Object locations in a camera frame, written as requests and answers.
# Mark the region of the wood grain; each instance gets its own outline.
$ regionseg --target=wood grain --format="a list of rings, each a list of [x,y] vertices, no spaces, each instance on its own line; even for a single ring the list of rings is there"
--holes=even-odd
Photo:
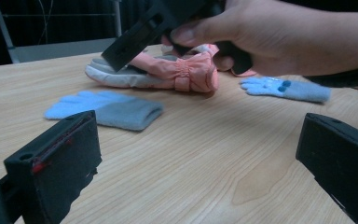
[[[56,123],[43,114],[64,95],[111,90],[164,104],[141,133],[98,128],[99,173],[62,223],[352,223],[295,153],[308,112],[358,129],[358,91],[332,89],[324,105],[249,96],[226,73],[214,94],[111,89],[84,74],[99,56],[0,66],[0,177],[6,157]]]

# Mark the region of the wooden tabletop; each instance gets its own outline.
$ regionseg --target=wooden tabletop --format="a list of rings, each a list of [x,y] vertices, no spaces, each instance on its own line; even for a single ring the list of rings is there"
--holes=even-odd
[[[295,154],[308,112],[358,129],[358,91],[332,89],[324,105],[250,96],[226,73],[214,94],[112,89],[85,76],[96,57],[0,66],[0,178],[5,158],[57,122],[43,115],[64,95],[111,90],[164,104],[141,133],[99,126],[99,173],[62,223],[352,223]]]

